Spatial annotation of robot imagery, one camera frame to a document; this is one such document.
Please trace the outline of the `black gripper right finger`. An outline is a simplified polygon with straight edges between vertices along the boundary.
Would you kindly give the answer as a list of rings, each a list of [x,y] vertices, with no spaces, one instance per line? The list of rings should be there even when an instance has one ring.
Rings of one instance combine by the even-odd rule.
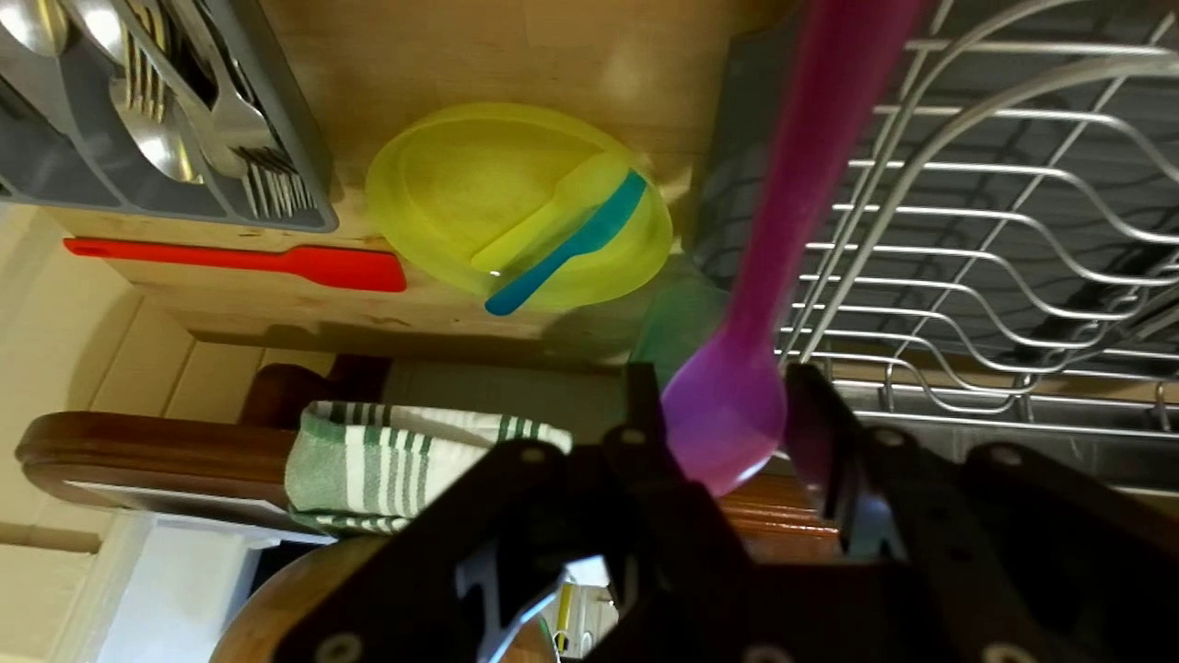
[[[848,497],[848,469],[854,437],[862,436],[859,416],[816,365],[792,365],[785,373],[789,424],[781,451],[792,459],[802,487],[819,497],[823,517],[838,517]]]

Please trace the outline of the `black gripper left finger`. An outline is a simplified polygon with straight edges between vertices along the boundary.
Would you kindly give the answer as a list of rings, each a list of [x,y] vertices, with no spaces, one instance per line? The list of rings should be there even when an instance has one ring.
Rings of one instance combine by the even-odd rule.
[[[661,379],[648,361],[633,361],[622,367],[622,416],[603,436],[603,465],[629,490],[687,481],[666,447]]]

